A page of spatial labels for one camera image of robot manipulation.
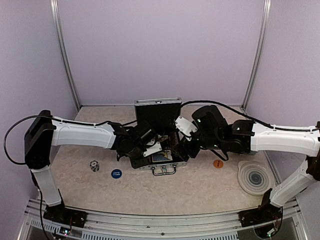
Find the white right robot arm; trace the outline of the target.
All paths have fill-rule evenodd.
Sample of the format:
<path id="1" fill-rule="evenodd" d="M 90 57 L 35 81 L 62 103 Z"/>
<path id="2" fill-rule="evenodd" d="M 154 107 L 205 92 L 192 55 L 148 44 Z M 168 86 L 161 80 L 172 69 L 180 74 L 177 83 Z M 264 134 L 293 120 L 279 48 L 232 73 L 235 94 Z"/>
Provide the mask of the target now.
<path id="1" fill-rule="evenodd" d="M 229 159 L 228 153 L 279 151 L 303 154 L 305 161 L 279 186 L 263 195 L 256 218 L 266 222 L 289 199 L 320 179 L 320 127 L 277 126 L 264 123 L 253 117 L 228 124 L 216 105 L 197 109 L 189 121 L 181 115 L 174 121 L 183 135 L 176 147 L 176 154 L 183 160 L 195 158 L 200 150 L 223 154 L 221 160 Z"/>

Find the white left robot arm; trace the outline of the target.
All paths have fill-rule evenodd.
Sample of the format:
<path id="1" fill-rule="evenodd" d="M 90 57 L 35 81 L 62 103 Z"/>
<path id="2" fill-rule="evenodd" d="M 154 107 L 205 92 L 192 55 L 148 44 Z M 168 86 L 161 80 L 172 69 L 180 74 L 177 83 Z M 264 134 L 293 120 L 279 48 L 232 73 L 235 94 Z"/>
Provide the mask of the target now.
<path id="1" fill-rule="evenodd" d="M 24 136 L 24 161 L 33 174 L 49 212 L 63 223 L 70 211 L 62 205 L 63 199 L 56 187 L 51 168 L 52 146 L 74 145 L 110 149 L 117 157 L 139 161 L 162 150 L 158 135 L 146 122 L 134 127 L 105 121 L 102 123 L 76 122 L 51 115 L 43 110 L 36 115 Z"/>

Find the blue round button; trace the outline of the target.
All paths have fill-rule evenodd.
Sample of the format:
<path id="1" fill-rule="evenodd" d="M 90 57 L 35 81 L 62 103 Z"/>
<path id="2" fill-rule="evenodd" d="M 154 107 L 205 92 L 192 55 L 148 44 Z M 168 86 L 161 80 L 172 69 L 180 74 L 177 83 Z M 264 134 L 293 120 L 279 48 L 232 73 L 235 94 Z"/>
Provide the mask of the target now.
<path id="1" fill-rule="evenodd" d="M 113 179 L 119 179 L 122 177 L 122 171 L 120 169 L 114 169 L 112 172 L 111 172 L 111 177 Z"/>

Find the blue playing card deck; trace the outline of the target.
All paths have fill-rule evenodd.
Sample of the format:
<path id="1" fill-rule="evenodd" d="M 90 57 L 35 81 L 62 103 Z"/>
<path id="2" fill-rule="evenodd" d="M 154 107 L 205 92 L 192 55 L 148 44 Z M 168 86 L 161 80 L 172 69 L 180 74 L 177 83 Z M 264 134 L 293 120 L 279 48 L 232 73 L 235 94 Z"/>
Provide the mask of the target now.
<path id="1" fill-rule="evenodd" d="M 153 163 L 169 162 L 172 160 L 171 155 L 167 152 L 155 153 L 151 157 Z"/>

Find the orange round button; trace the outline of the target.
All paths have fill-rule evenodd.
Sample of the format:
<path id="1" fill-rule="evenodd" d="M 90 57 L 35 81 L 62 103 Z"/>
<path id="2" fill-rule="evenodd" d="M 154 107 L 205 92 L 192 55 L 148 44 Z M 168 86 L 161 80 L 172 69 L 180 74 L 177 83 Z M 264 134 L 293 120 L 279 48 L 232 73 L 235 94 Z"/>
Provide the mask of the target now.
<path id="1" fill-rule="evenodd" d="M 223 160 L 219 160 L 219 159 L 216 159 L 214 160 L 213 162 L 213 166 L 217 169 L 220 169 L 224 166 L 224 161 Z"/>

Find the black white chip stack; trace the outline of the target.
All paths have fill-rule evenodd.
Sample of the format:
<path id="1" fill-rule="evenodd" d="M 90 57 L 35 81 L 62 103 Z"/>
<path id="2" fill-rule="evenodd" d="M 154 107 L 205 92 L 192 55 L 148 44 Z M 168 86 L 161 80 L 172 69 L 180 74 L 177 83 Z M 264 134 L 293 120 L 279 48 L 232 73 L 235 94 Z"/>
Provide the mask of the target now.
<path id="1" fill-rule="evenodd" d="M 93 172 L 98 172 L 100 170 L 100 165 L 96 160 L 91 161 L 89 166 Z"/>

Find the grey striped plate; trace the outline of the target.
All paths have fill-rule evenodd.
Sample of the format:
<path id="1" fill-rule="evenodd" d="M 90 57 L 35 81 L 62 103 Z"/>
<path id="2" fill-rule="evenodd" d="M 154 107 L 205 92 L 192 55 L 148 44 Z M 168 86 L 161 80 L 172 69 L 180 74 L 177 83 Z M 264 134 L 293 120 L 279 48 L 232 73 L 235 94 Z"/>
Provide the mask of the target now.
<path id="1" fill-rule="evenodd" d="M 275 186 L 275 178 L 271 170 L 258 161 L 240 161 L 237 172 L 241 188 L 252 196 L 263 196 Z"/>

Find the aluminium poker chip case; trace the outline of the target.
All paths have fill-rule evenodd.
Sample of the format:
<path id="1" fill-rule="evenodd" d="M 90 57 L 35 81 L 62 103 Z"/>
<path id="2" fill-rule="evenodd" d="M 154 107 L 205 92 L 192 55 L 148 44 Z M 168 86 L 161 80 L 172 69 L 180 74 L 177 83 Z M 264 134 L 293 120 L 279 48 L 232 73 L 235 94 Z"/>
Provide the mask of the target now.
<path id="1" fill-rule="evenodd" d="M 157 138 L 148 144 L 152 147 L 160 142 L 162 151 L 157 153 L 168 153 L 171 161 L 152 162 L 152 155 L 147 156 L 149 163 L 139 170 L 151 170 L 152 174 L 158 176 L 173 175 L 177 167 L 184 166 L 186 162 L 172 153 L 172 148 L 180 142 L 180 136 L 175 127 L 175 120 L 181 113 L 182 99 L 180 97 L 142 99 L 134 102 L 137 122 L 147 121 L 157 134 Z"/>

